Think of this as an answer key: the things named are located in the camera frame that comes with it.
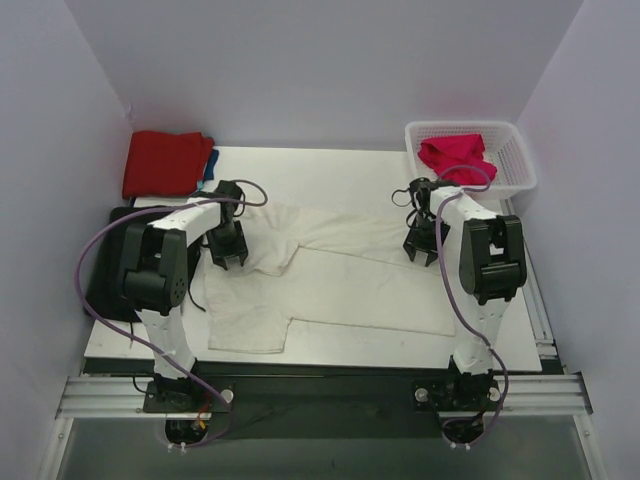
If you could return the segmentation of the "cream white t shirt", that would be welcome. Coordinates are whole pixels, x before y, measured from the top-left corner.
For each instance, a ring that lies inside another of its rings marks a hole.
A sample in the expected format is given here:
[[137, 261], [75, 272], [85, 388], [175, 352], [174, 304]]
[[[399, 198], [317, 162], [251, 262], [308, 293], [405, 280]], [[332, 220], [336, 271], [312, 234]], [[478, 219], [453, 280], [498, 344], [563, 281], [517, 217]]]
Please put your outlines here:
[[439, 270], [409, 260], [403, 220], [273, 203], [241, 225], [244, 265], [204, 265], [209, 349], [280, 353], [294, 320], [454, 336]]

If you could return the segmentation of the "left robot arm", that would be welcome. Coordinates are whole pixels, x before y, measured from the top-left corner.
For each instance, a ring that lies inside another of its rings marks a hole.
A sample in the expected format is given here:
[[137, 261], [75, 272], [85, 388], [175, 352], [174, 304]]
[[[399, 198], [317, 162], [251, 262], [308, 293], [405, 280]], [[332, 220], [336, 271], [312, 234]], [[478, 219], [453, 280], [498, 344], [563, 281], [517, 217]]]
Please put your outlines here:
[[195, 409], [201, 385], [182, 320], [189, 293], [189, 249], [205, 244], [214, 266], [227, 271], [245, 264], [249, 250], [236, 211], [245, 193], [236, 181], [221, 181], [188, 209], [127, 227], [118, 272], [120, 295], [142, 321], [154, 346], [153, 385], [182, 412]]

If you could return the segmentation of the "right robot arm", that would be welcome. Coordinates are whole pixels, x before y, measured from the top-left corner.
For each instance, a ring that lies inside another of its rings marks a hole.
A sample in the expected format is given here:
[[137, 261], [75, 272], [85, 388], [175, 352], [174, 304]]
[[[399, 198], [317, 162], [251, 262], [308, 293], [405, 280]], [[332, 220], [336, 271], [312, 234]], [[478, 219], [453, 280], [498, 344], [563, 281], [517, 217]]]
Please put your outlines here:
[[403, 250], [435, 263], [454, 319], [462, 327], [443, 383], [448, 404], [465, 408], [479, 392], [495, 398], [493, 362], [503, 317], [527, 279], [523, 230], [515, 215], [478, 203], [475, 189], [419, 177], [406, 192], [412, 206]]

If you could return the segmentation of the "folded blue t shirt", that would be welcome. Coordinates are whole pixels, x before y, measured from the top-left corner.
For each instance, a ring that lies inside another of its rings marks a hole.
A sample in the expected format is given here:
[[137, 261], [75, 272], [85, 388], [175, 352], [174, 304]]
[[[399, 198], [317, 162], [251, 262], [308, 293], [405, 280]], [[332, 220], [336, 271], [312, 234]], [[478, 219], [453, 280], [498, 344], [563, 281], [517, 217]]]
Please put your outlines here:
[[206, 161], [203, 176], [201, 180], [197, 181], [196, 190], [200, 191], [203, 189], [204, 184], [208, 181], [212, 181], [214, 179], [214, 169], [215, 165], [218, 162], [220, 152], [217, 149], [212, 149], [209, 157]]

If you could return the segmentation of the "pink crumpled t shirt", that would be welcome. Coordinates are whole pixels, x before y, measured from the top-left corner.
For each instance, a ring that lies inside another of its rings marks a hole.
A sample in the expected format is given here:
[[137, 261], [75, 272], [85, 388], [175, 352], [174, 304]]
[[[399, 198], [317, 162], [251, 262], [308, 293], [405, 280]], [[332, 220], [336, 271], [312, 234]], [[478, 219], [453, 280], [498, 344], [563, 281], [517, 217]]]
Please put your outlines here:
[[427, 138], [421, 142], [418, 158], [440, 178], [459, 185], [491, 183], [497, 168], [484, 159], [485, 144], [480, 134]]

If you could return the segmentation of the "folded red t shirt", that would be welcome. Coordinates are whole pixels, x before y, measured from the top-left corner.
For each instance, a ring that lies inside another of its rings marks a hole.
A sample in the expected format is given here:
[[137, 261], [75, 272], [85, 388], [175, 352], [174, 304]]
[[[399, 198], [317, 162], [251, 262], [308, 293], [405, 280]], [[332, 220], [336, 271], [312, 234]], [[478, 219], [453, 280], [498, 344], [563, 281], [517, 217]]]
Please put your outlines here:
[[214, 140], [202, 133], [137, 131], [131, 136], [121, 196], [185, 197], [205, 181]]

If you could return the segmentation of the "white plastic basket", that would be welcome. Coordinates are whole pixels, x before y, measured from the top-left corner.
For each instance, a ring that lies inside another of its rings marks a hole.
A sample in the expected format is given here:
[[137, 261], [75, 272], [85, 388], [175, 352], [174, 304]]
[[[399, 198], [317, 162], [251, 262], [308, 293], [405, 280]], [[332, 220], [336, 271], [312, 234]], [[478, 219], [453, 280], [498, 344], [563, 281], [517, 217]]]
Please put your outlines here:
[[419, 159], [421, 142], [436, 137], [479, 134], [485, 145], [484, 160], [497, 168], [491, 187], [475, 194], [479, 200], [501, 201], [532, 190], [537, 178], [523, 139], [511, 123], [495, 120], [414, 121], [405, 127], [405, 144], [413, 178], [436, 179], [436, 173]]

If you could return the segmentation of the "black t shirt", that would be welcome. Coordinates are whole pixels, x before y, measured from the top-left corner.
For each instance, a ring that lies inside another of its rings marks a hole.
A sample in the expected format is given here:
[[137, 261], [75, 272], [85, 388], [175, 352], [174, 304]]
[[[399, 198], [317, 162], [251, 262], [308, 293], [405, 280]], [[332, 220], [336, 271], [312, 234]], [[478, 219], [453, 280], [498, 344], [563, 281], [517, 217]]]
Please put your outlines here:
[[137, 304], [122, 297], [119, 291], [119, 270], [126, 231], [130, 225], [146, 225], [165, 217], [166, 213], [152, 212], [150, 208], [116, 207], [109, 215], [109, 222], [113, 223], [135, 212], [141, 212], [141, 215], [113, 227], [100, 241], [85, 294], [90, 306], [108, 320], [141, 322], [141, 310], [136, 310]]

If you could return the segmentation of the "aluminium mounting rail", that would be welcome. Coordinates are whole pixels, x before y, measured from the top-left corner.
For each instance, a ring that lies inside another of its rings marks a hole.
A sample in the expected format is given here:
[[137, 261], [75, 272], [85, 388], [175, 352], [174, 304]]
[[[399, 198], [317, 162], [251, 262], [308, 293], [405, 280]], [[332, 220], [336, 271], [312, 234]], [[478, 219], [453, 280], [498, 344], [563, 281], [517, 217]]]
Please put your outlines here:
[[[435, 404], [419, 381], [400, 376], [240, 376], [219, 380], [223, 397], [201, 406], [153, 407], [154, 396], [141, 392], [146, 378], [134, 385], [127, 377], [75, 377], [66, 382], [56, 416], [58, 418], [208, 418], [213, 412], [239, 413], [245, 407], [291, 412], [302, 407], [380, 407], [411, 412], [430, 411]], [[593, 408], [578, 375], [515, 375], [503, 403], [505, 416], [588, 415]]]

